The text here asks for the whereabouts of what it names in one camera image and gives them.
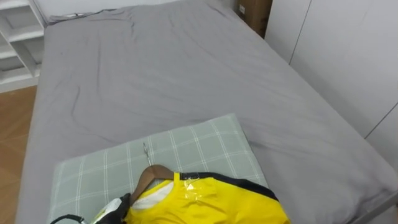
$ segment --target cardboard box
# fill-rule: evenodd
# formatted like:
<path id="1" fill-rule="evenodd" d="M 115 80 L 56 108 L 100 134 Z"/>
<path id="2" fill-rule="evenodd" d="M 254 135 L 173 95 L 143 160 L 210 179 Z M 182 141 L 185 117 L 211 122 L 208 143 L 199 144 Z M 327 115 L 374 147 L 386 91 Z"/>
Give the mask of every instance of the cardboard box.
<path id="1" fill-rule="evenodd" d="M 238 0 L 238 16 L 264 38 L 271 12 L 272 0 Z"/>

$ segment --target wooden floor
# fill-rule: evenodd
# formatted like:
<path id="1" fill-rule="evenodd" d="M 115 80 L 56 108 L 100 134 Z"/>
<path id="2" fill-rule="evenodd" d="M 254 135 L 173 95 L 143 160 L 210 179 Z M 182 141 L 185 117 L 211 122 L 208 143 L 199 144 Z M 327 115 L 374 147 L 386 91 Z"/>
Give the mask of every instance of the wooden floor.
<path id="1" fill-rule="evenodd" d="M 0 224 L 14 224 L 36 86 L 0 93 Z"/>

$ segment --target black trim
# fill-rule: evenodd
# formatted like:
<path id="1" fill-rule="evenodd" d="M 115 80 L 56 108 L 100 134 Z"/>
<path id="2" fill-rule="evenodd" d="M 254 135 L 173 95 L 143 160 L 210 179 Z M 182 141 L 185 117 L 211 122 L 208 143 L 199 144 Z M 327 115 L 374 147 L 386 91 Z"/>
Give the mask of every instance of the black trim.
<path id="1" fill-rule="evenodd" d="M 204 179 L 212 177 L 216 180 L 225 182 L 227 184 L 232 184 L 237 187 L 250 190 L 252 192 L 267 196 L 276 201 L 279 201 L 275 194 L 269 190 L 268 188 L 261 186 L 259 184 L 253 183 L 246 179 L 234 179 L 231 177 L 227 177 L 221 174 L 213 173 L 213 172 L 192 172 L 192 173 L 180 173 L 180 180 L 189 180 L 189 179 Z"/>

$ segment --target pillow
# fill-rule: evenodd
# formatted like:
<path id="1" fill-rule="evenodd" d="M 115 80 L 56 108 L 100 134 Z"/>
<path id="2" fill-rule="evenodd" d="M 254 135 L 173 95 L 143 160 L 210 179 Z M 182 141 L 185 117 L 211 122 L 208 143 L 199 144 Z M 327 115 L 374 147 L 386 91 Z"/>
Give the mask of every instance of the pillow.
<path id="1" fill-rule="evenodd" d="M 61 162 L 53 178 L 49 222 L 75 214 L 90 221 L 112 199 L 132 192 L 149 165 L 179 172 L 217 172 L 267 187 L 261 168 L 230 114 Z"/>

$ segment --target bed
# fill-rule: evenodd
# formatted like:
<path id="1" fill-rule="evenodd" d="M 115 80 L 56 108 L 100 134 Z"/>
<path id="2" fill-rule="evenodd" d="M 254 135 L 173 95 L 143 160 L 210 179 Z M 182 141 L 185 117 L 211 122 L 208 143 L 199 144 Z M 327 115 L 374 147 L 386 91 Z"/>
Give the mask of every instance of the bed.
<path id="1" fill-rule="evenodd" d="M 46 28 L 16 223 L 45 223 L 60 161 L 228 113 L 292 223 L 364 223 L 396 201 L 393 168 L 233 11 L 176 1 Z"/>

